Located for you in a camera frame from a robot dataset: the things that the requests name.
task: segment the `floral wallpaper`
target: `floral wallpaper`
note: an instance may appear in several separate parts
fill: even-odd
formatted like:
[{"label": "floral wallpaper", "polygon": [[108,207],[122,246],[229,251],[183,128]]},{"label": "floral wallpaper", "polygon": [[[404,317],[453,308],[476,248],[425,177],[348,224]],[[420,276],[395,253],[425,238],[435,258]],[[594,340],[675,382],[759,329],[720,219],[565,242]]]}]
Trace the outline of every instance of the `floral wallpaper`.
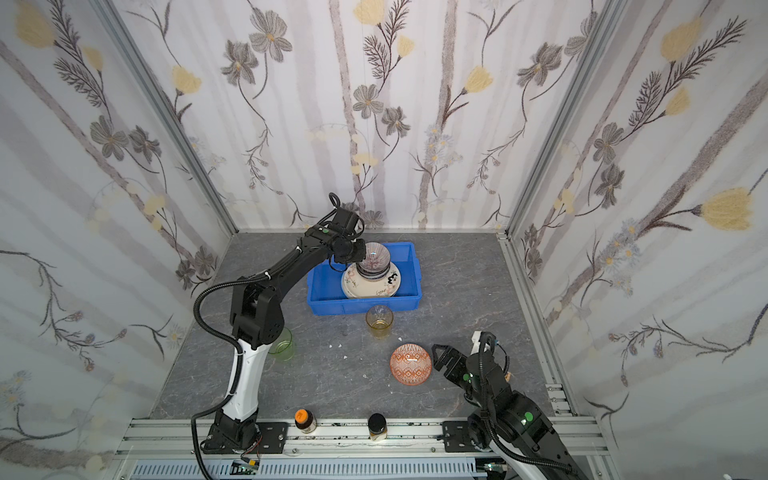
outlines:
[{"label": "floral wallpaper", "polygon": [[115,2],[244,229],[506,227],[603,2]]},{"label": "floral wallpaper", "polygon": [[767,25],[759,2],[631,2],[514,232],[630,480],[768,471]]},{"label": "floral wallpaper", "polygon": [[0,12],[0,476],[101,478],[229,235],[87,3]]}]

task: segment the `orange cap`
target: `orange cap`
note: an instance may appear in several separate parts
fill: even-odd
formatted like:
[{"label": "orange cap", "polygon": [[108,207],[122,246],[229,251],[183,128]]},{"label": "orange cap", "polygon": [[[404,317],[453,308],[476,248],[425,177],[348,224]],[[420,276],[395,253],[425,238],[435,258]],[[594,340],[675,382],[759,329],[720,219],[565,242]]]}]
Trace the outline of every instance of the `orange cap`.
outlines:
[{"label": "orange cap", "polygon": [[307,419],[310,417],[310,414],[306,412],[305,409],[301,409],[293,416],[293,419],[295,419],[298,423],[304,423],[307,421]]}]

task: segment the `plate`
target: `plate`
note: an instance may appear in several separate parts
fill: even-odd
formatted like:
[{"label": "plate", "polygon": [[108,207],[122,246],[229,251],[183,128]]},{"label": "plate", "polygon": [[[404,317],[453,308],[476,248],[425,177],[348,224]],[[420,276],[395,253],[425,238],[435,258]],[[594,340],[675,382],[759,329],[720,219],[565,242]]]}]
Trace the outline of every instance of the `plate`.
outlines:
[{"label": "plate", "polygon": [[403,385],[419,385],[432,373],[432,359],[422,347],[415,343],[406,343],[392,353],[389,369]]}]

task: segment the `black cap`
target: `black cap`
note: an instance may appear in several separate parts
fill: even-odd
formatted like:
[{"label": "black cap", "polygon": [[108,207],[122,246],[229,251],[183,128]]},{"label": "black cap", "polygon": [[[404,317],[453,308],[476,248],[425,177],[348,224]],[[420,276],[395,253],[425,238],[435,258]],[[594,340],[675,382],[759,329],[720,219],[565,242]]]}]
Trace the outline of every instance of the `black cap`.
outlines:
[{"label": "black cap", "polygon": [[373,435],[384,433],[386,430],[386,419],[381,413],[374,413],[368,418],[368,430]]}]

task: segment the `bottle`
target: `bottle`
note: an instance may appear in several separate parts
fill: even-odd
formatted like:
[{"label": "bottle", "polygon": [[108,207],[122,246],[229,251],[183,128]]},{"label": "bottle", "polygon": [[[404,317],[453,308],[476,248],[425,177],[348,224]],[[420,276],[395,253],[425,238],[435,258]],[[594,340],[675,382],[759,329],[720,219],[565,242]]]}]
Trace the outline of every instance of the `bottle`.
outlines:
[{"label": "bottle", "polygon": [[374,413],[368,418],[368,433],[371,440],[383,440],[386,438],[386,419],[381,413]]},{"label": "bottle", "polygon": [[315,416],[309,410],[301,409],[293,416],[293,421],[296,423],[296,427],[301,430],[302,433],[312,433],[317,428],[317,422]]}]

